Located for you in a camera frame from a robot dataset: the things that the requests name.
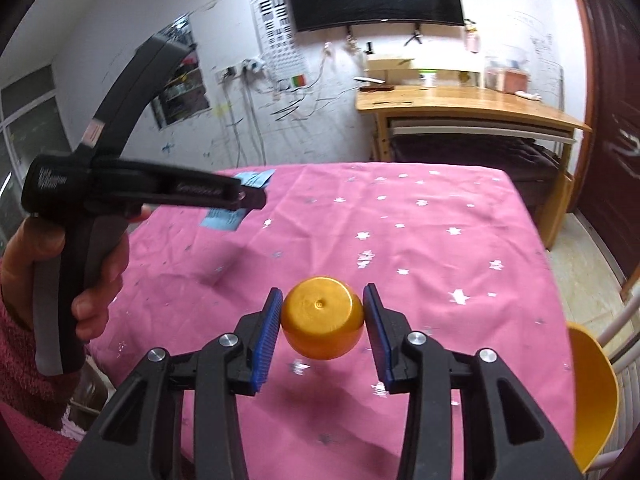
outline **dark red door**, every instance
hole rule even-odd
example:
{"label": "dark red door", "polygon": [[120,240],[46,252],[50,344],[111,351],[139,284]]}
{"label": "dark red door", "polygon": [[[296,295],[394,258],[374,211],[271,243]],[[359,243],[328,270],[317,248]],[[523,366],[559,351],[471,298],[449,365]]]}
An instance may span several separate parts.
{"label": "dark red door", "polygon": [[640,262],[640,31],[613,0],[585,0],[595,140],[578,209],[629,277]]}

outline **round orange object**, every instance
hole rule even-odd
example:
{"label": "round orange object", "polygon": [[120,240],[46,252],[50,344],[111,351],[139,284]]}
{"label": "round orange object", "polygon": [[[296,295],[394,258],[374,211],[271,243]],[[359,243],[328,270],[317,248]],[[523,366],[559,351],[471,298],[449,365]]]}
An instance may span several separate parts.
{"label": "round orange object", "polygon": [[345,355],[360,339],[364,310],[360,298],[343,282],[318,276],[291,289],[280,323],[291,347],[309,359]]}

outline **yellow plastic chair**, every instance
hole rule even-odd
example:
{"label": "yellow plastic chair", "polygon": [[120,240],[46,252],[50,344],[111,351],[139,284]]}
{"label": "yellow plastic chair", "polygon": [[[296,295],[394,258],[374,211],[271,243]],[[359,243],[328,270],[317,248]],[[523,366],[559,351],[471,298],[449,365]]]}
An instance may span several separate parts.
{"label": "yellow plastic chair", "polygon": [[574,459],[585,473],[602,451],[618,416],[618,381],[596,338],[567,322],[575,376]]}

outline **ceiling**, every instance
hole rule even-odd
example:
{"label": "ceiling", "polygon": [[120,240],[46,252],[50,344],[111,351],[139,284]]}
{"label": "ceiling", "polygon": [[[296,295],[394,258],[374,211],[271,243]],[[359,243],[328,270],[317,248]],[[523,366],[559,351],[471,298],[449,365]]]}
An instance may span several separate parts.
{"label": "ceiling", "polygon": [[94,1],[36,0],[0,57],[0,88],[50,63]]}

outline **wooden desk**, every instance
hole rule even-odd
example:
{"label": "wooden desk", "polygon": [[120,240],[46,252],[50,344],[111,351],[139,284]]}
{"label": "wooden desk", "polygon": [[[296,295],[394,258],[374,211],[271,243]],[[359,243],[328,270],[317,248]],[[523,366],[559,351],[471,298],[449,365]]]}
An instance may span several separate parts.
{"label": "wooden desk", "polygon": [[356,109],[375,113],[378,130],[374,154],[383,162],[391,161],[389,121],[400,118],[499,121],[512,124],[515,130],[532,126],[532,130],[552,132],[562,145],[561,171],[549,199],[538,208],[534,220],[545,247],[553,246],[574,185],[573,177],[567,171],[574,129],[590,132],[586,124],[540,102],[470,87],[397,86],[389,92],[358,92]]}

